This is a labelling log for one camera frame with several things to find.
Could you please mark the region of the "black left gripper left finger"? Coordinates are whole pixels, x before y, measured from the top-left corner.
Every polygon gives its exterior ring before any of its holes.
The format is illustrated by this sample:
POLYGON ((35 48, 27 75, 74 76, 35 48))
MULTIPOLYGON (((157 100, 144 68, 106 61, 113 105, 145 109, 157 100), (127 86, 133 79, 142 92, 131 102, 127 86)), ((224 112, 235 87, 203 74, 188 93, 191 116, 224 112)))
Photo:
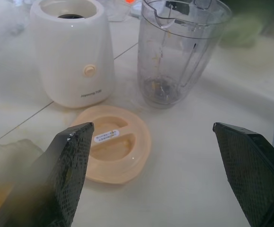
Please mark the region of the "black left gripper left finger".
POLYGON ((0 227, 69 227, 83 189, 94 124, 58 133, 46 151, 0 145, 0 227))

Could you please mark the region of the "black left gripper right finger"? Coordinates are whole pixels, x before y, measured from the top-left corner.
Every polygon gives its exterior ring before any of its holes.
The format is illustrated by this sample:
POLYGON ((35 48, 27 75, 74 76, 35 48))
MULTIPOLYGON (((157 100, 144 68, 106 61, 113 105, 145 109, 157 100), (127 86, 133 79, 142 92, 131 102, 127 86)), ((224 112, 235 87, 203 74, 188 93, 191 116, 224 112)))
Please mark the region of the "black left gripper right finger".
POLYGON ((252 227, 274 227, 274 147, 234 125, 213 125, 228 182, 252 227))

